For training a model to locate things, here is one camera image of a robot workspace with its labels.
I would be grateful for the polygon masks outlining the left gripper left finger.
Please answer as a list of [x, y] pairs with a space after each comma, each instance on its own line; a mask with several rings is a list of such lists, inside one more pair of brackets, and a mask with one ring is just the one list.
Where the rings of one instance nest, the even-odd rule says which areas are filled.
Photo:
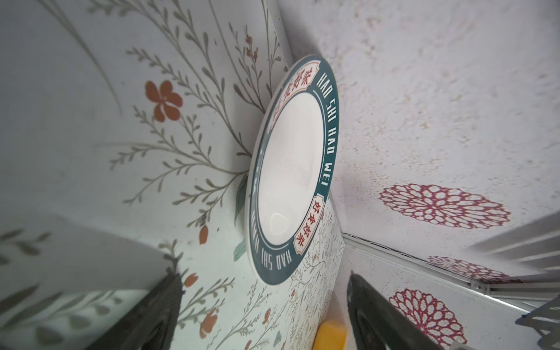
[[168, 275], [88, 348], [170, 349], [182, 296], [180, 275]]

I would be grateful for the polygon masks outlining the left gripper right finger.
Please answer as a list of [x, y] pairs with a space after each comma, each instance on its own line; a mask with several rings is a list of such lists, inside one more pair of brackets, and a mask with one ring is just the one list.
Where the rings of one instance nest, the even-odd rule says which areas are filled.
[[347, 305], [358, 350], [441, 348], [359, 274], [349, 277]]

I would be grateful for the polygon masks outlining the green rim plate back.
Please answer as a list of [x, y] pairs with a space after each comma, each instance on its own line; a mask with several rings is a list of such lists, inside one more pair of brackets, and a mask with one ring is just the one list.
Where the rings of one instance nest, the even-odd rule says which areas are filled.
[[328, 203], [340, 133], [333, 69], [308, 55], [274, 93], [249, 171], [246, 249], [262, 283], [287, 281], [312, 245]]

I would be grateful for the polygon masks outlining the yellow plastic bin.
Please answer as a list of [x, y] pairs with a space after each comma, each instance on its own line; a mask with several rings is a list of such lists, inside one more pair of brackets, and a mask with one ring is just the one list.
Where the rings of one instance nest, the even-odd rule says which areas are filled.
[[334, 320], [323, 322], [316, 333], [313, 350], [345, 350], [348, 328]]

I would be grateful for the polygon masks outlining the floral patterned table mat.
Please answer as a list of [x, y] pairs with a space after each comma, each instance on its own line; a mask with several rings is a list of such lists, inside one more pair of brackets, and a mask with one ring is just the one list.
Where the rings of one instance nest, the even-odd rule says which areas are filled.
[[311, 349], [343, 243], [328, 206], [287, 281], [246, 251], [256, 138], [293, 64], [278, 1], [1, 3], [1, 348]]

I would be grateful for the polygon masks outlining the dark grey wall shelf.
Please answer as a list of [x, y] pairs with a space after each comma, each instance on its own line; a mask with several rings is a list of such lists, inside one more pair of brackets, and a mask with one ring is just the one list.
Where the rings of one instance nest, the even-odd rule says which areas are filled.
[[540, 336], [537, 345], [541, 349], [559, 349], [559, 297], [522, 315], [516, 324], [536, 331]]

